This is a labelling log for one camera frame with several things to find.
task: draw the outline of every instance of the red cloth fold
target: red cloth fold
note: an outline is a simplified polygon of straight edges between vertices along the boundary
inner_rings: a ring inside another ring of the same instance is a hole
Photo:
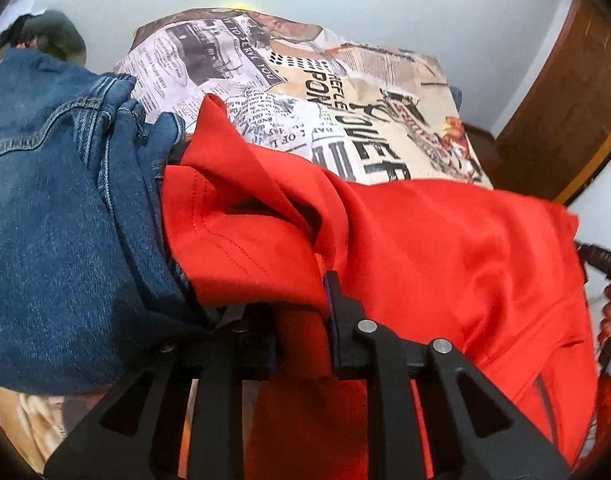
[[[206,96],[162,191],[173,256],[205,306],[275,306],[282,370],[261,388],[252,480],[366,476],[365,389],[331,377],[321,279],[400,337],[450,339],[572,463],[597,388],[583,274],[561,206],[439,180],[361,186],[246,144]]]

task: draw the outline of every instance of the folded denim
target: folded denim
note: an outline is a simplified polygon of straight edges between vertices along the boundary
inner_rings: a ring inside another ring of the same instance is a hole
[[[145,124],[134,84],[35,50],[0,63],[0,386],[78,394],[205,333],[160,217],[184,125]]]

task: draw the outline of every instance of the wooden panel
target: wooden panel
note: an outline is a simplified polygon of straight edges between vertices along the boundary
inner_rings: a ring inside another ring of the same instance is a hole
[[[494,184],[554,199],[611,132],[611,25],[574,0],[553,52],[495,148]]]

